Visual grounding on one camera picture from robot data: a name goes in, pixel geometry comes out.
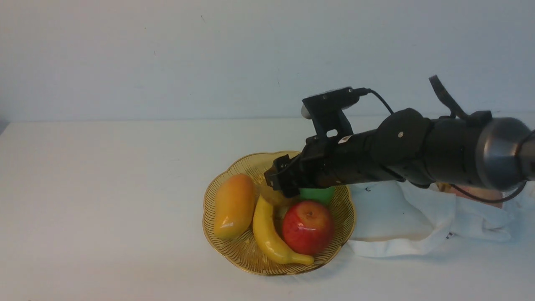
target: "table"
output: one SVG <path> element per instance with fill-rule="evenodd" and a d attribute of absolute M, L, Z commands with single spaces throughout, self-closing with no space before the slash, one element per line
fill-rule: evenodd
<path fill-rule="evenodd" d="M 535 114 L 515 114 L 535 127 Z M 384 116 L 352 117 L 355 132 Z M 301 150 L 305 119 L 12 123 L 0 136 L 0 299 L 533 300 L 535 212 L 492 243 L 245 273 L 201 227 L 210 181 L 255 152 Z"/>

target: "yellow fruit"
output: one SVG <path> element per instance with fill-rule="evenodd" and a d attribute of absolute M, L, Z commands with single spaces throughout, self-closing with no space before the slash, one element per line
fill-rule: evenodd
<path fill-rule="evenodd" d="M 273 205 L 268 203 L 262 195 L 258 198 L 253 216 L 253 234 L 260 250 L 278 264 L 311 265 L 314 263 L 314 257 L 295 253 L 280 238 L 273 223 Z"/>
<path fill-rule="evenodd" d="M 247 175 L 230 177 L 216 193 L 213 233 L 221 239 L 238 238 L 253 219 L 255 184 Z"/>

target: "fruit basket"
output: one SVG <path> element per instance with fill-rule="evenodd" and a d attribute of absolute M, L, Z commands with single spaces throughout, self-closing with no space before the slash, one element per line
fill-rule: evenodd
<path fill-rule="evenodd" d="M 346 186 L 337 186 L 328 205 L 334 221 L 334 237 L 327 248 L 314 255 L 312 265 L 282 265 L 271 261 L 258 247 L 251 226 L 236 239 L 220 239 L 214 235 L 215 198 L 222 183 L 234 175 L 247 174 L 255 185 L 262 185 L 265 182 L 264 172 L 271 167 L 273 160 L 286 154 L 293 157 L 299 152 L 257 153 L 239 159 L 210 183 L 204 196 L 203 230 L 206 239 L 217 252 L 232 264 L 253 274 L 265 276 L 296 275 L 323 267 L 338 254 L 355 229 L 356 212 L 349 189 Z M 256 199 L 259 195 L 258 190 L 256 190 Z"/>

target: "green fruit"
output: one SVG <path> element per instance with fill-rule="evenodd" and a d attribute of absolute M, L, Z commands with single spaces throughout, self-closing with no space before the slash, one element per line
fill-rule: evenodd
<path fill-rule="evenodd" d="M 325 206 L 329 205 L 334 196 L 334 186 L 325 189 L 301 188 L 299 191 L 301 199 L 314 200 Z"/>

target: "white cloth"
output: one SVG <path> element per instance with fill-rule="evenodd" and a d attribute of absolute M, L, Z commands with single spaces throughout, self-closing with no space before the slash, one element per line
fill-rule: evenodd
<path fill-rule="evenodd" d="M 511 239 L 507 225 L 518 210 L 535 207 L 533 182 L 505 202 L 502 209 L 440 192 L 436 185 L 420 189 L 410 183 L 382 182 L 351 185 L 350 190 L 357 209 L 357 225 L 348 245 L 365 257 L 427 254 L 453 234 L 505 242 Z M 376 212 L 386 208 L 394 211 L 378 217 Z M 412 224 L 404 227 L 401 221 Z"/>

